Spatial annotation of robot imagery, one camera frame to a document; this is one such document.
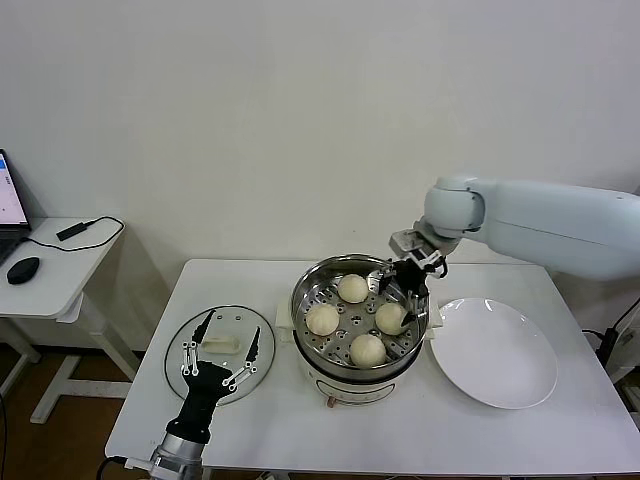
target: black cord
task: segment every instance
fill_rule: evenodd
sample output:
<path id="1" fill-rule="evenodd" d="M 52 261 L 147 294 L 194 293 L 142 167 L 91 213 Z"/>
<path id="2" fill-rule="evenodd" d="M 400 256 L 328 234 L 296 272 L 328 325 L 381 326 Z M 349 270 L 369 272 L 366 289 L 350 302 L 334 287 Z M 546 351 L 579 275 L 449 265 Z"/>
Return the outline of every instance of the black cord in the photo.
<path id="1" fill-rule="evenodd" d="M 598 337 L 600 340 L 604 340 L 604 334 L 602 334 L 600 332 L 596 332 L 595 330 L 589 330 L 588 328 L 585 328 L 582 331 L 584 333 L 591 333 L 591 334 L 595 335 L 596 337 Z"/>
<path id="2" fill-rule="evenodd" d="M 92 248 L 103 247 L 107 243 L 109 243 L 111 240 L 113 240 L 124 229 L 124 223 L 122 223 L 117 218 L 110 217 L 109 215 L 105 215 L 103 217 L 96 218 L 95 220 L 91 220 L 90 222 L 85 222 L 84 223 L 85 227 L 90 227 L 91 225 L 93 225 L 96 222 L 99 222 L 100 220 L 107 220 L 107 219 L 108 220 L 113 220 L 114 222 L 119 224 L 119 227 L 115 231 L 115 233 L 113 233 L 113 235 L 111 235 L 109 238 L 107 238 L 104 242 L 98 243 L 96 245 L 87 245 L 85 247 L 76 247 L 76 248 L 63 248 L 63 247 L 59 247 L 58 245 L 51 245 L 51 244 L 48 244 L 48 243 L 42 243 L 42 242 L 39 242 L 38 240 L 34 240 L 33 238 L 29 238 L 29 237 L 23 237 L 20 241 L 21 242 L 35 243 L 36 245 L 40 245 L 41 247 L 55 248 L 56 250 L 60 250 L 61 252 L 79 252 L 81 250 L 90 250 Z"/>
<path id="3" fill-rule="evenodd" d="M 0 404 L 2 404 L 2 418 L 4 423 L 4 445 L 2 446 L 2 469 L 0 470 L 0 480 L 4 480 L 4 465 L 7 463 L 7 443 L 9 443 L 9 427 L 7 422 L 7 410 L 4 407 L 4 398 L 0 393 Z"/>
<path id="4" fill-rule="evenodd" d="M 100 464 L 100 466 L 98 467 L 98 471 L 96 472 L 96 480 L 102 480 L 102 474 L 104 472 L 104 469 L 111 462 L 119 463 L 120 465 L 124 465 L 125 463 L 127 463 L 127 459 L 125 457 L 107 457 L 107 458 L 105 458 L 102 461 L 102 463 Z"/>
<path id="5" fill-rule="evenodd" d="M 626 317 L 627 315 L 629 315 L 629 314 L 631 313 L 631 311 L 632 311 L 634 308 L 636 308 L 636 307 L 638 306 L 638 304 L 639 304 L 639 303 L 640 303 L 640 297 L 638 297 L 638 299 L 637 299 L 635 302 L 633 302 L 633 305 L 631 305 L 631 306 L 629 307 L 629 310 L 627 310 L 626 312 L 624 312 L 624 313 L 622 314 L 622 316 L 621 316 L 621 317 L 616 321 L 616 323 L 614 323 L 614 324 L 613 324 L 613 328 L 618 328 L 618 325 L 620 324 L 620 322 L 621 322 L 622 320 L 624 320 L 624 317 Z"/>

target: table leg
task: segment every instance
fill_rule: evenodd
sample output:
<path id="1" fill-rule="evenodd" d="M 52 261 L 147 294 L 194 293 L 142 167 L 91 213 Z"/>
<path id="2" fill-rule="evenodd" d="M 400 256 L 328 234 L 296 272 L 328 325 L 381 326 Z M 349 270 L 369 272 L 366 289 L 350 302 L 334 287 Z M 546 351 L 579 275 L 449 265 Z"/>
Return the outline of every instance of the table leg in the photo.
<path id="1" fill-rule="evenodd" d="M 2 385 L 0 385 L 0 394 L 2 394 L 3 398 L 7 396 L 7 393 L 9 393 L 9 390 L 11 390 L 11 387 L 13 387 L 13 384 L 16 383 L 16 380 L 18 380 L 18 378 L 22 374 L 22 370 L 24 370 L 24 368 L 28 364 L 29 364 L 29 357 L 27 357 L 26 355 L 22 355 L 18 359 L 16 364 L 13 366 L 13 368 L 9 372 L 9 375 L 7 375 L 7 378 L 5 378 L 4 382 L 2 382 Z"/>
<path id="2" fill-rule="evenodd" d="M 25 355 L 31 363 L 40 361 L 40 354 L 35 351 L 11 318 L 0 317 L 0 335 L 11 348 L 19 354 Z"/>
<path id="3" fill-rule="evenodd" d="M 82 301 L 82 311 L 89 322 L 83 328 L 93 337 L 95 342 L 118 365 L 129 379 L 133 380 L 140 366 L 140 360 L 134 355 L 109 320 L 100 312 L 88 295 Z"/>
<path id="4" fill-rule="evenodd" d="M 126 398 L 131 384 L 128 382 L 101 382 L 94 380 L 72 380 L 70 377 L 78 366 L 78 355 L 67 355 L 56 372 L 47 390 L 31 414 L 31 423 L 46 423 L 62 395 L 95 398 Z"/>

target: laptop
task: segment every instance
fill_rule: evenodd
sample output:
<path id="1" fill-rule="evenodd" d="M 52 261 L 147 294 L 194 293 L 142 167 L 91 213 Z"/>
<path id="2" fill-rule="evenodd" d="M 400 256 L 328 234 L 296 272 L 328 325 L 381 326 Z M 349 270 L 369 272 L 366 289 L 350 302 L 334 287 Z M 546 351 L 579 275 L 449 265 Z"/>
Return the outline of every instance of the laptop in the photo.
<path id="1" fill-rule="evenodd" d="M 29 220 L 9 173 L 7 154 L 0 149 L 0 264 L 30 231 Z"/>

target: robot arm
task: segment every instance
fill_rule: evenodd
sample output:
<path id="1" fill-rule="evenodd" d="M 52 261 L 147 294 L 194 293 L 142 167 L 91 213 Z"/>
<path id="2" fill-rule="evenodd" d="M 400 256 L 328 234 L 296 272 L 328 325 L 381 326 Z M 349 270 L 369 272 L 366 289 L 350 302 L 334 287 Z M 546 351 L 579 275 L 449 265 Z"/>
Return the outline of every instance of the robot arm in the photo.
<path id="1" fill-rule="evenodd" d="M 594 188 L 444 177 L 424 216 L 390 245 L 414 263 L 447 255 L 460 239 L 497 253 L 596 280 L 640 272 L 640 197 Z"/>

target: wooden floor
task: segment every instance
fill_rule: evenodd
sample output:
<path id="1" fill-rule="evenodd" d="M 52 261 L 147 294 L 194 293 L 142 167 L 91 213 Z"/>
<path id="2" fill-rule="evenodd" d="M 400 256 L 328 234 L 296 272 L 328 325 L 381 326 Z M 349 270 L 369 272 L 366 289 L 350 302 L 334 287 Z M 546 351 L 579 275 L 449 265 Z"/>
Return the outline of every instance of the wooden floor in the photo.
<path id="1" fill-rule="evenodd" d="M 0 345 L 0 381 L 18 359 L 13 350 Z M 31 413 L 64 355 L 44 353 L 41 362 L 30 365 L 7 396 L 9 441 L 5 480 L 92 480 L 104 459 L 104 446 L 122 407 L 122 400 L 62 397 L 44 425 L 29 422 Z M 104 355 L 83 357 L 74 378 L 126 381 L 122 372 Z M 257 472 L 216 471 L 214 480 L 254 480 Z M 371 475 L 291 474 L 292 480 L 382 480 Z M 145 472 L 110 465 L 105 480 L 148 478 Z M 618 477 L 640 480 L 640 476 Z"/>

